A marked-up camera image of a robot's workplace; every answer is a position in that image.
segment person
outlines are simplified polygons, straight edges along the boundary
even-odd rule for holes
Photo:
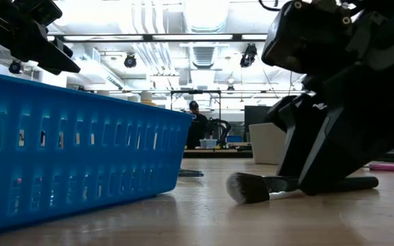
[[[188,150],[193,150],[197,146],[200,146],[200,140],[205,138],[208,119],[200,113],[198,103],[196,101],[192,101],[189,104],[189,110],[193,115],[195,115],[195,117],[192,120],[192,124],[188,131],[186,146]]]

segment makeup brush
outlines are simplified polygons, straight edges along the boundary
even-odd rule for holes
[[[375,177],[349,177],[324,188],[320,193],[372,189],[377,186],[378,179]],[[234,173],[227,179],[226,188],[237,203],[252,204],[272,200],[273,194],[280,196],[280,193],[298,190],[298,178]]]

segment pink object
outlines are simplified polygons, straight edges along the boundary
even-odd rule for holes
[[[394,163],[377,163],[369,164],[369,169],[372,171],[390,171],[394,172]]]

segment brush bristles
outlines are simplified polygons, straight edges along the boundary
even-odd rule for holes
[[[270,199],[267,185],[258,175],[234,173],[226,181],[228,194],[239,204],[264,202]]]

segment white box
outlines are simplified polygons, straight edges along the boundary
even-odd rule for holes
[[[250,143],[256,164],[279,165],[285,153],[285,135],[272,123],[249,126]]]

